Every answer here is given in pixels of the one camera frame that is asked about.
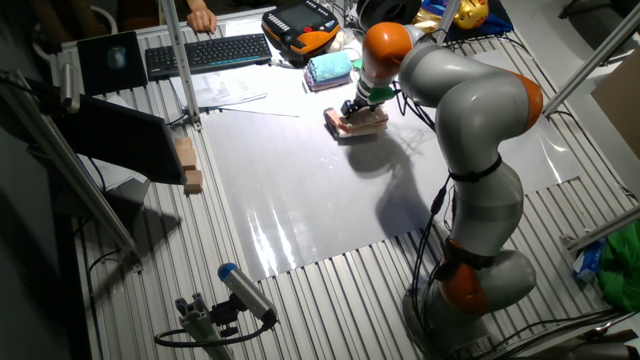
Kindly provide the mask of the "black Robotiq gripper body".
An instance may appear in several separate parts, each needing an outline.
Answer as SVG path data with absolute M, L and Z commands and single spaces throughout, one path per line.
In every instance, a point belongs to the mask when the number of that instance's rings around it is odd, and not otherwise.
M 374 111 L 375 108 L 375 104 L 371 104 L 367 99 L 363 99 L 358 96 L 356 96 L 354 100 L 350 101 L 348 104 L 348 110 L 350 114 L 355 114 L 362 109 L 369 109 L 370 111 Z

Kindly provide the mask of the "person's bare hand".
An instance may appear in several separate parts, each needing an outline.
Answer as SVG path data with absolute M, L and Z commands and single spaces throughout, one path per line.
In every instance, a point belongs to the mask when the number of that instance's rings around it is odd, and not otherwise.
M 187 22 L 195 32 L 214 33 L 217 29 L 217 17 L 206 6 L 193 8 L 187 16 Z

